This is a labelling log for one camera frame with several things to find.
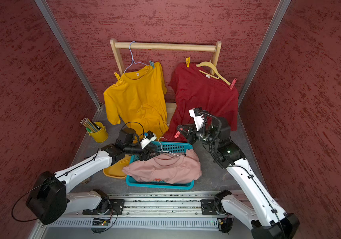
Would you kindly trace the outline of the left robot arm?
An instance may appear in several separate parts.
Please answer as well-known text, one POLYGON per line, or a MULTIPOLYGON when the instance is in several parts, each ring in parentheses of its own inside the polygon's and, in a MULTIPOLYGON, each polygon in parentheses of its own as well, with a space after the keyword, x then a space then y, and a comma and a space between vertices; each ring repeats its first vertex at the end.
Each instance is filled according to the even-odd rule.
POLYGON ((72 193, 72 189, 94 174, 107 169, 126 155, 139 155, 148 160, 158 155, 151 145, 157 136, 148 131, 139 137, 132 128, 119 132, 115 143, 99 148, 97 152, 67 169, 51 173, 43 172, 37 179, 26 200, 26 206, 44 225, 62 215, 90 211, 97 215, 112 213, 109 197, 101 190, 72 193))

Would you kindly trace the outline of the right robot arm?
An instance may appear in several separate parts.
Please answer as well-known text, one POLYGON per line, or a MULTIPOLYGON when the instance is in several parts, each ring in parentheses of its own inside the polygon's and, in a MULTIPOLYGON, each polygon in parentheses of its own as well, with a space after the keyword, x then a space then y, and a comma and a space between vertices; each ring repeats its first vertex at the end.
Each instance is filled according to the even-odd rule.
POLYGON ((231 140, 227 120, 210 114, 193 119, 193 124, 179 125, 177 131, 189 144, 200 141, 206 145, 214 161, 235 179, 251 204, 246 206, 224 190, 215 196, 219 209, 242 222, 254 239, 294 238, 300 225, 298 217, 287 213, 260 182, 245 154, 231 140))

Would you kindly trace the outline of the pink printed t-shirt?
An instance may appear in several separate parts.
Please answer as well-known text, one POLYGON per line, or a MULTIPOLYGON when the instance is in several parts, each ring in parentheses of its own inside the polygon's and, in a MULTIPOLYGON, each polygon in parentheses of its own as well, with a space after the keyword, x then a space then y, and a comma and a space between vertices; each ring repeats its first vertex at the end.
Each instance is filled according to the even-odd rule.
POLYGON ((146 161, 137 160, 122 169, 137 182, 187 184, 202 176, 199 158, 193 149, 185 153, 161 153, 146 161))

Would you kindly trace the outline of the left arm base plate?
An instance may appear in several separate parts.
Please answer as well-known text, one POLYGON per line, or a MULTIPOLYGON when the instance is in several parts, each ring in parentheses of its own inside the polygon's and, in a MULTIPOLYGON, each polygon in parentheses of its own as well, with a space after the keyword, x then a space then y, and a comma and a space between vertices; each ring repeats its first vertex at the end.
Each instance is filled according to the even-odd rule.
POLYGON ((102 199, 100 204, 93 210, 83 210, 83 215, 97 215, 97 216, 108 216, 108 215, 121 215, 124 209, 124 199, 102 199))

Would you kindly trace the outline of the white wire hanger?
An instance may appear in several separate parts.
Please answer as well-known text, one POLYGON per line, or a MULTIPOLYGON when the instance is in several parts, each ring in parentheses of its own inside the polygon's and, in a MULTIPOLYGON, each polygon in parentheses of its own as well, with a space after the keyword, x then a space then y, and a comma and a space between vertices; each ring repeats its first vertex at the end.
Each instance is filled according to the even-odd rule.
POLYGON ((169 142, 164 137, 157 139, 157 145, 159 152, 171 155, 185 154, 186 150, 190 149, 190 145, 187 143, 169 142))

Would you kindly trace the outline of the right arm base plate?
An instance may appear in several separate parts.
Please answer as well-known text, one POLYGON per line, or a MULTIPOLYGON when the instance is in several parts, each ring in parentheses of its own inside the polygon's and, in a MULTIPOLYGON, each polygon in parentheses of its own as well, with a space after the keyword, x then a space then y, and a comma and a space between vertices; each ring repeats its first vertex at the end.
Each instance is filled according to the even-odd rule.
POLYGON ((221 202, 213 199, 203 199, 200 201, 201 212, 203 216, 222 216, 222 217, 232 217, 231 214, 224 211, 221 202))

